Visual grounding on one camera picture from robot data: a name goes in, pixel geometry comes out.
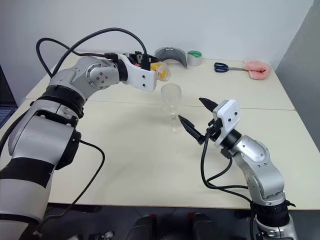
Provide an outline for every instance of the white wall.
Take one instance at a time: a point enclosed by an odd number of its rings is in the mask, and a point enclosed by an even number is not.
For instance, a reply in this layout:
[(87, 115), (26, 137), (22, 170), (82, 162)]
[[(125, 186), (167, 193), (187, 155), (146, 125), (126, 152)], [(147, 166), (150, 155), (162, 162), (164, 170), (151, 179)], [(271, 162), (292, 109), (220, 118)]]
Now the white wall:
[[(52, 37), (72, 45), (108, 27), (125, 28), (153, 54), (159, 47), (200, 50), (208, 58), (264, 60), (276, 68), (313, 0), (1, 0), (0, 64), (18, 103), (45, 74), (35, 45)], [(48, 43), (53, 65), (63, 50)], [(107, 33), (81, 50), (140, 50), (123, 33)]]

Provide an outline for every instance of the scissors handle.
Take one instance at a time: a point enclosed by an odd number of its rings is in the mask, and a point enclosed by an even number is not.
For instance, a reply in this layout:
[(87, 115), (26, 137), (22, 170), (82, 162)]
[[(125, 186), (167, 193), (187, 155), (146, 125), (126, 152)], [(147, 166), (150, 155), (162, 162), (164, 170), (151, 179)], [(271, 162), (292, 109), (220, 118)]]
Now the scissors handle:
[(214, 63), (215, 68), (228, 68), (228, 65), (222, 62), (215, 62)]
[(215, 67), (214, 68), (214, 71), (216, 73), (225, 73), (225, 72), (228, 72), (229, 71), (229, 68), (228, 67)]

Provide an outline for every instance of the scissors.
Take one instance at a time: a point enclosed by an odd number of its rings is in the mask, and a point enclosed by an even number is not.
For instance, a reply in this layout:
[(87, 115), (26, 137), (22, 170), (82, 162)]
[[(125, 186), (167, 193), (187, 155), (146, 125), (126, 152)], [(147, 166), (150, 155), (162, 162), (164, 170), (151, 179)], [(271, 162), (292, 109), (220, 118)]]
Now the scissors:
[(235, 70), (235, 71), (247, 71), (244, 68), (240, 67), (229, 67), (227, 64), (221, 63), (221, 62), (215, 62), (214, 63), (214, 71), (216, 73), (225, 73), (229, 70)]

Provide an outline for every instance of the black cable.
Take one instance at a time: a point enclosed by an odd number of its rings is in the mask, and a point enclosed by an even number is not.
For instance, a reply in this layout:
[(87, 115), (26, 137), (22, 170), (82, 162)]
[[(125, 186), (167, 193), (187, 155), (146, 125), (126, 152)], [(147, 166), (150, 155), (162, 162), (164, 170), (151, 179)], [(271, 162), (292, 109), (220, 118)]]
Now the black cable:
[(86, 190), (90, 187), (91, 183), (95, 180), (96, 176), (98, 175), (98, 173), (100, 172), (101, 168), (103, 167), (104, 163), (105, 163), (105, 159), (106, 159), (106, 156), (105, 156), (105, 153), (104, 151), (101, 150), (101, 148), (99, 148), (98, 146), (96, 145), (93, 145), (91, 143), (88, 143), (88, 142), (85, 142), (85, 141), (82, 141), (80, 140), (80, 143), (84, 144), (84, 145), (88, 145), (90, 147), (93, 147), (95, 149), (97, 149), (101, 155), (102, 155), (102, 161), (101, 161), (101, 164), (100, 166), (98, 167), (98, 169), (96, 170), (95, 174), (93, 175), (93, 177), (91, 178), (91, 180), (89, 181), (89, 183), (85, 186), (85, 188), (82, 190), (82, 192), (79, 194), (79, 196), (60, 214), (55, 214), (55, 215), (49, 215), (47, 216), (46, 218), (43, 219), (43, 221), (39, 224), (39, 226), (37, 227), (37, 232), (40, 233), (41, 231), (41, 228), (44, 226), (44, 224), (46, 222), (48, 222), (49, 220), (51, 219), (57, 219), (57, 218), (61, 218), (63, 217), (64, 215), (67, 214), (67, 212), (76, 204), (76, 202), (82, 197), (82, 195), (86, 192)]
[(8, 129), (3, 134), (1, 140), (0, 140), (0, 156), (2, 153), (2, 150), (4, 149), (4, 146), (6, 144), (7, 139), (9, 138), (12, 130), (17, 126), (17, 124), (20, 122), (20, 120), (26, 115), (27, 111), (25, 111), (21, 116), (19, 116), (11, 125), (8, 127)]
[(147, 49), (145, 47), (145, 45), (143, 44), (143, 42), (136, 36), (134, 35), (132, 32), (128, 31), (128, 30), (125, 30), (123, 28), (118, 28), (118, 27), (110, 27), (110, 28), (105, 28), (105, 29), (102, 29), (102, 30), (99, 30), (99, 31), (96, 31), (94, 33), (91, 33), (90, 35), (82, 38), (81, 40), (77, 41), (73, 46), (70, 47), (70, 49), (68, 51), (66, 51), (64, 53), (64, 55), (60, 58), (59, 62), (56, 64), (54, 70), (53, 70), (53, 73), (52, 75), (56, 75), (57, 72), (59, 71), (59, 68), (61, 67), (62, 63), (64, 62), (64, 60), (66, 59), (66, 57), (73, 51), (76, 49), (76, 47), (78, 47), (80, 44), (84, 43), (85, 41), (97, 36), (97, 35), (100, 35), (100, 34), (104, 34), (104, 33), (108, 33), (108, 32), (122, 32), (122, 33), (125, 33), (125, 34), (128, 34), (130, 35), (131, 37), (133, 37), (135, 40), (137, 40), (139, 42), (139, 44), (141, 45), (142, 49), (143, 49), (143, 53), (145, 55), (147, 55)]
[(250, 239), (255, 240), (254, 235), (254, 218), (255, 218), (255, 211), (251, 210), (250, 216)]
[[(41, 38), (36, 42), (36, 45), (35, 45), (36, 55), (38, 56), (38, 58), (40, 60), (40, 63), (43, 66), (43, 68), (45, 69), (45, 71), (48, 73), (50, 78), (52, 78), (53, 74), (51, 73), (51, 71), (49, 70), (48, 66), (46, 65), (46, 63), (45, 63), (45, 61), (44, 61), (44, 59), (43, 59), (43, 57), (41, 55), (41, 52), (40, 52), (41, 43), (46, 42), (46, 41), (59, 44), (60, 46), (64, 47), (67, 50), (69, 50), (70, 47), (68, 47), (67, 45), (65, 45), (64, 43), (62, 43), (62, 42), (60, 42), (58, 40), (55, 40), (55, 39), (49, 38), (49, 37)], [(72, 53), (77, 55), (77, 56), (80, 56), (80, 57), (83, 57), (83, 56), (94, 56), (94, 57), (101, 57), (101, 58), (105, 57), (104, 54), (92, 53), (92, 52), (79, 53), (79, 52), (76, 52), (76, 51), (73, 50)]]
[(236, 195), (238, 197), (241, 197), (241, 198), (247, 200), (249, 203), (252, 203), (252, 201), (248, 197), (246, 197), (246, 196), (244, 196), (244, 195), (242, 195), (240, 193), (227, 190), (227, 189), (232, 189), (232, 188), (248, 189), (247, 186), (243, 186), (243, 185), (216, 186), (216, 185), (213, 185), (212, 183), (209, 182), (209, 181), (221, 176), (222, 174), (224, 174), (226, 171), (229, 170), (229, 168), (231, 167), (231, 164), (232, 164), (232, 158), (229, 159), (230, 162), (229, 162), (229, 165), (226, 167), (226, 169), (224, 169), (222, 172), (220, 172), (220, 173), (216, 174), (215, 176), (210, 177), (208, 180), (206, 180), (205, 171), (204, 171), (204, 165), (205, 165), (205, 158), (206, 158), (209, 138), (210, 138), (209, 133), (206, 133), (205, 140), (204, 140), (203, 151), (202, 151), (202, 155), (201, 155), (201, 163), (200, 163), (201, 178), (202, 178), (202, 181), (203, 181), (204, 185), (209, 189), (220, 190), (220, 191), (223, 191), (223, 192), (228, 193), (228, 194), (233, 194), (233, 195)]

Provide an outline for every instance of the pink object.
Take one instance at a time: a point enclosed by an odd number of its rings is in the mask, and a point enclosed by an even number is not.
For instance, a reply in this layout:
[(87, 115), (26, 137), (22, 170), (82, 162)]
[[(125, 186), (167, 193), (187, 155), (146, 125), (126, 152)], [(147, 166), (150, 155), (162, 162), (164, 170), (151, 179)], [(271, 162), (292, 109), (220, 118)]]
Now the pink object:
[(249, 72), (250, 78), (255, 80), (265, 79), (271, 70), (269, 64), (260, 61), (248, 61), (244, 64), (243, 68)]

